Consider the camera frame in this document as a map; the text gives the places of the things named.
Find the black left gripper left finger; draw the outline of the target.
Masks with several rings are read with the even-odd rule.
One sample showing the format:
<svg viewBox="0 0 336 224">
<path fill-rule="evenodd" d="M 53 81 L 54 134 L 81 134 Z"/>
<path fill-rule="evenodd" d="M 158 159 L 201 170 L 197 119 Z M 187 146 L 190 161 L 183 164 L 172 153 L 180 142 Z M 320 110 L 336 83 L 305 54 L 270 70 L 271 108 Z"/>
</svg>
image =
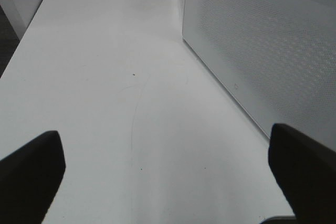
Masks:
<svg viewBox="0 0 336 224">
<path fill-rule="evenodd" d="M 47 131 L 1 160 L 1 223 L 42 223 L 66 170 L 57 131 Z"/>
</svg>

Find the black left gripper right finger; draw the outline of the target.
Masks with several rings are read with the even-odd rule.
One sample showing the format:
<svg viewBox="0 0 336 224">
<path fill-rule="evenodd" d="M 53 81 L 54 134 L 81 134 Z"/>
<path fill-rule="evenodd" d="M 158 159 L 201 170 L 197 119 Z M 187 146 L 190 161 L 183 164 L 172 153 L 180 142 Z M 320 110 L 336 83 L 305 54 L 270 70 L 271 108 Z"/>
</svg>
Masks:
<svg viewBox="0 0 336 224">
<path fill-rule="evenodd" d="M 299 223 L 335 223 L 335 152 L 300 131 L 272 126 L 268 164 Z"/>
</svg>

